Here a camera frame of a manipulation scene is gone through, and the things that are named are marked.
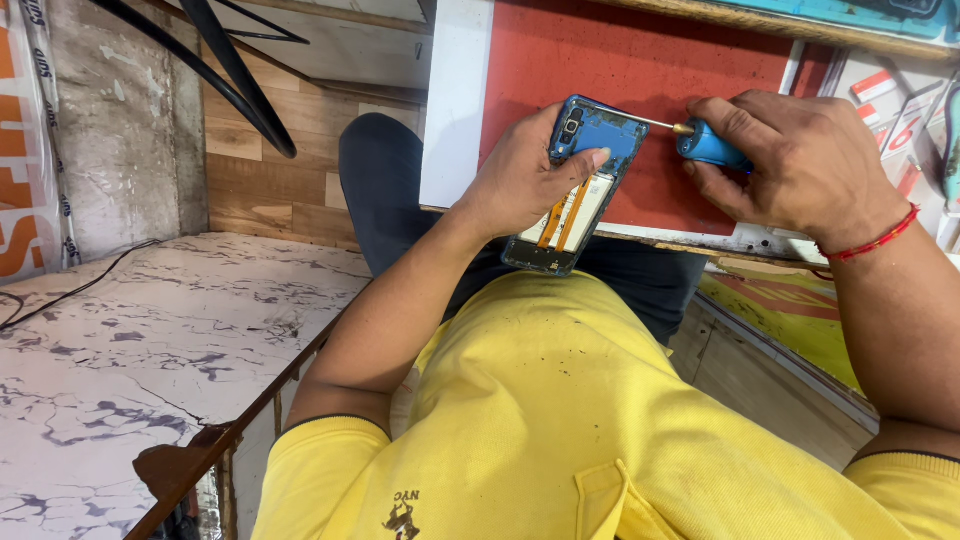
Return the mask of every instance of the forearm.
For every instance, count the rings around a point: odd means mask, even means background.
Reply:
[[[351,410],[386,427],[391,396],[486,242],[454,209],[371,282],[304,374],[287,425]]]
[[[960,432],[960,273],[919,224],[834,262],[853,370],[881,416]]]

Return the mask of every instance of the man's right hand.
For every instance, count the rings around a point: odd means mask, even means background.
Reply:
[[[715,165],[684,163],[703,196],[737,221],[805,233],[836,253],[877,239],[910,211],[848,101],[748,90],[686,109],[754,163],[746,187]]]

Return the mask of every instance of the marble-pattern counter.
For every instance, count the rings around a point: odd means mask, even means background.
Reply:
[[[0,290],[27,312],[113,259]],[[369,280],[343,250],[208,233],[0,332],[0,538],[122,538],[156,501],[140,452],[240,416]]]

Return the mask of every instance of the knee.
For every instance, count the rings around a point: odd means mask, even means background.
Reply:
[[[377,152],[394,145],[410,130],[386,114],[368,112],[355,118],[340,135],[340,152]]]

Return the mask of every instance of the hand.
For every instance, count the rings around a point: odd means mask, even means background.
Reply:
[[[555,103],[508,128],[450,213],[487,241],[522,233],[607,162],[609,148],[591,149],[551,168],[547,148],[563,107]]]
[[[715,165],[684,163],[701,194],[737,221],[798,231],[836,253],[875,240],[910,211],[848,101],[749,90],[686,109],[754,163],[746,187]]]

